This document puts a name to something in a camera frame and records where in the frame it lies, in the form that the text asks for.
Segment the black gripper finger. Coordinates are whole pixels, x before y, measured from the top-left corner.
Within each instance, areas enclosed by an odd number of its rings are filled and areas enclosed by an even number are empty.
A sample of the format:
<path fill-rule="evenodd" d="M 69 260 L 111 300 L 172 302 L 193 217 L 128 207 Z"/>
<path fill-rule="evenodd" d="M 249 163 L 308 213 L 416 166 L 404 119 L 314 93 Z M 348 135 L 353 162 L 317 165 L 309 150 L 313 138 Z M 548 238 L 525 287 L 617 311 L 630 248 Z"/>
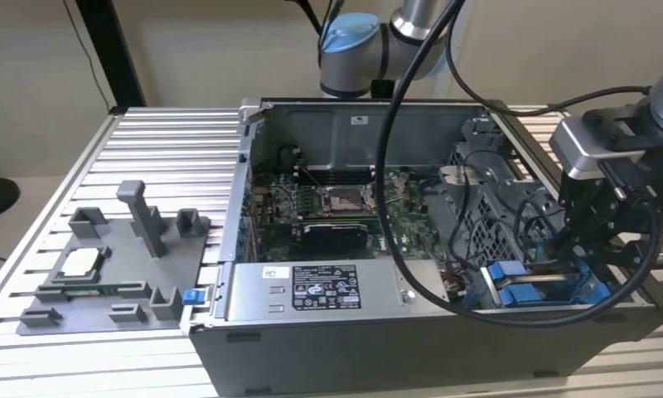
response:
<path fill-rule="evenodd" d="M 580 226 L 566 225 L 552 238 L 552 259 L 562 262 L 585 256 L 585 249 L 576 251 L 576 247 L 589 237 L 589 231 Z"/>
<path fill-rule="evenodd" d="M 650 239 L 648 238 L 632 240 L 624 245 L 612 245 L 604 252 L 604 262 L 625 269 L 637 270 L 649 246 Z M 660 242 L 660 252 L 650 265 L 650 270 L 661 269 L 663 269 L 663 240 Z"/>

